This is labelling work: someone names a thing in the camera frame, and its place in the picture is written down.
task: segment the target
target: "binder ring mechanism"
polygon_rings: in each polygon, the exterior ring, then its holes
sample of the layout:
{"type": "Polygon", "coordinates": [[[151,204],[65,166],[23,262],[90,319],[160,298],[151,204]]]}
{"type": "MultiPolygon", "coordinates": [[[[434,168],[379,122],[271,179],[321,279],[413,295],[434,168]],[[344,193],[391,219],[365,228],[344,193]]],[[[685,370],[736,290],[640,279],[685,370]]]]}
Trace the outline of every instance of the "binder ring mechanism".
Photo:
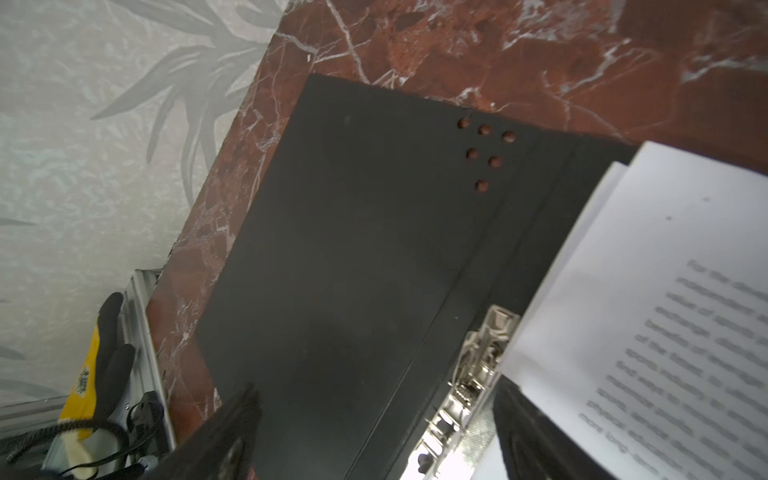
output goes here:
{"type": "Polygon", "coordinates": [[[462,344],[450,392],[411,452],[400,480],[469,480],[495,436],[492,391],[498,365],[520,316],[500,306],[488,308],[477,331],[462,344]]]}

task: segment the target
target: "paper sheet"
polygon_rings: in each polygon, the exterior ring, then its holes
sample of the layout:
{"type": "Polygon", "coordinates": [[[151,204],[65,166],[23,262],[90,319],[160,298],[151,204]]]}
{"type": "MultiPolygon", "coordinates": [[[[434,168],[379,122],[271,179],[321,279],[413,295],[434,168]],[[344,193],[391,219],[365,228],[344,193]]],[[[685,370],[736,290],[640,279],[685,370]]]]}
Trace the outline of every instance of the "paper sheet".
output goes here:
{"type": "Polygon", "coordinates": [[[620,480],[768,478],[767,209],[765,177],[645,144],[502,372],[620,480]]]}
{"type": "MultiPolygon", "coordinates": [[[[626,170],[626,165],[614,162],[605,172],[600,183],[589,197],[589,201],[584,205],[584,209],[581,211],[578,220],[576,220],[576,224],[568,234],[565,243],[563,243],[563,247],[554,259],[554,262],[552,262],[546,278],[539,286],[534,299],[531,301],[531,305],[528,307],[528,316],[526,318],[531,318],[532,315],[530,314],[538,308],[539,304],[541,304],[541,301],[549,291],[554,279],[560,273],[568,259],[571,258],[574,250],[578,247],[581,239],[584,238],[584,235],[589,230],[589,226],[592,225],[592,222],[598,216],[600,210],[602,210],[603,205],[605,205],[605,202],[613,193],[626,170]]],[[[472,480],[507,480],[507,478],[507,471],[504,466],[501,447],[498,444],[498,437],[495,437],[485,450],[485,454],[482,456],[480,463],[475,470],[475,474],[472,476],[472,480]]]]}

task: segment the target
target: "black cable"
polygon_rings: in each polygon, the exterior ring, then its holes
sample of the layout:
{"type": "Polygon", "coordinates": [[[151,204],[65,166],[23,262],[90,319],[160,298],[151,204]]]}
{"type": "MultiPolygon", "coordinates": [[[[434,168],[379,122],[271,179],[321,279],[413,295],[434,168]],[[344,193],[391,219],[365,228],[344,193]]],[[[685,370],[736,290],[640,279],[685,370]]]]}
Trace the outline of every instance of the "black cable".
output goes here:
{"type": "Polygon", "coordinates": [[[116,458],[120,458],[122,456],[123,458],[123,465],[120,466],[120,468],[123,468],[125,466],[125,457],[130,455],[133,452],[136,452],[141,446],[150,440],[152,440],[152,437],[154,437],[154,434],[157,433],[157,430],[160,429],[160,427],[163,425],[163,417],[165,415],[165,411],[163,409],[163,406],[156,402],[139,402],[136,405],[132,406],[130,410],[128,410],[128,418],[131,417],[131,415],[134,412],[134,409],[141,405],[142,403],[148,403],[150,407],[157,407],[157,410],[155,411],[158,415],[157,420],[155,420],[154,425],[152,425],[152,428],[147,430],[147,432],[144,434],[143,437],[138,439],[136,443],[134,443],[130,448],[120,450],[117,453],[114,453],[112,455],[109,455],[108,457],[104,457],[101,460],[96,460],[95,462],[89,462],[89,463],[81,463],[79,465],[75,465],[74,467],[67,468],[63,472],[61,472],[59,475],[63,475],[71,470],[74,470],[76,468],[87,468],[87,467],[98,467],[101,465],[104,465],[106,463],[109,463],[116,458]]]}
{"type": "MultiPolygon", "coordinates": [[[[5,463],[7,465],[13,465],[30,448],[41,442],[52,440],[59,433],[81,429],[104,429],[114,435],[120,444],[120,449],[126,449],[129,446],[128,434],[117,423],[110,422],[109,420],[94,419],[68,420],[65,422],[57,423],[56,425],[51,425],[44,429],[39,429],[36,432],[28,433],[27,436],[21,442],[19,442],[19,444],[16,445],[13,450],[11,450],[11,453],[5,457],[5,463]]],[[[117,459],[118,461],[118,463],[115,465],[115,468],[123,468],[125,466],[126,457],[127,455],[119,455],[113,458],[113,460],[117,459]]]]}

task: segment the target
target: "gray wall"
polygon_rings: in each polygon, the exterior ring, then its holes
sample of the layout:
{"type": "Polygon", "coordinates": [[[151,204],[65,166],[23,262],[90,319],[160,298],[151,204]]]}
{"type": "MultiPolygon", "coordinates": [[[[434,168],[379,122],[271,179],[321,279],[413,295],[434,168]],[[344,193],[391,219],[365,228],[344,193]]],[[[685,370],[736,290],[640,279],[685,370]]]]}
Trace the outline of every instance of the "gray wall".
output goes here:
{"type": "Polygon", "coordinates": [[[0,0],[0,405],[68,392],[163,266],[284,7],[0,0]]]}

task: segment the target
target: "black binder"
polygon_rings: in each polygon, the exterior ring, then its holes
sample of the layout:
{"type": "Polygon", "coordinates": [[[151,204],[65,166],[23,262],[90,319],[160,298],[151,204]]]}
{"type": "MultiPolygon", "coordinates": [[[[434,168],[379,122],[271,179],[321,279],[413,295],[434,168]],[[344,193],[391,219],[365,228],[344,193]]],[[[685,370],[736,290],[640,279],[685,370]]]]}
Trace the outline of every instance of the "black binder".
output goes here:
{"type": "Polygon", "coordinates": [[[225,402],[259,390],[259,479],[399,478],[467,331],[635,150],[310,75],[197,330],[225,402]]]}

